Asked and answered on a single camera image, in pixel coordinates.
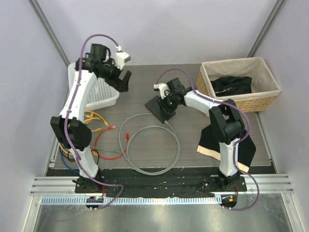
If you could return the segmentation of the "black network switch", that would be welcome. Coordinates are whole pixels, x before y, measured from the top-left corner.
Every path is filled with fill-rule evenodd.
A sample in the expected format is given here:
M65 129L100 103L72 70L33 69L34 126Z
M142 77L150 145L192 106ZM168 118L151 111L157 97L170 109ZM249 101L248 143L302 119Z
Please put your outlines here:
M162 123L164 124L166 121L170 120L176 112L168 113L164 111L164 107L159 103L160 97L155 96L151 100L149 100L145 107Z

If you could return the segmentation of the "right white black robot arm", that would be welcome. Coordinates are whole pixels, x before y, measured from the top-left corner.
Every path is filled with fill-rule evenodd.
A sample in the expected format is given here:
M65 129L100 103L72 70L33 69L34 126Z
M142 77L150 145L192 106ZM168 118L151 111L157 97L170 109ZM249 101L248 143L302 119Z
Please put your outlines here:
M210 117L210 129L219 143L220 165L218 185L224 191L231 190L239 180L236 166L238 142L245 131L244 122L232 100L218 101L199 93L192 87L185 88L178 78L166 84L154 84L160 96L158 118L169 120L179 105L192 107Z

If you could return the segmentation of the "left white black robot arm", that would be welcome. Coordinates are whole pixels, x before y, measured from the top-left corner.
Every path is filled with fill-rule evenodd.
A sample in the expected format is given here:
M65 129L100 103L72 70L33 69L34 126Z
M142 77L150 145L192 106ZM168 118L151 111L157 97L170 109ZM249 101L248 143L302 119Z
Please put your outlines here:
M68 66L74 75L70 93L63 109L51 118L50 124L57 140L77 163L79 177L75 184L78 190L97 193L103 187L100 168L90 148L92 131L84 124L88 96L99 78L118 92L127 92L131 72L127 71L123 79L120 74L129 60L130 55L119 45L112 57L108 47L93 43L90 52L82 52L77 61Z

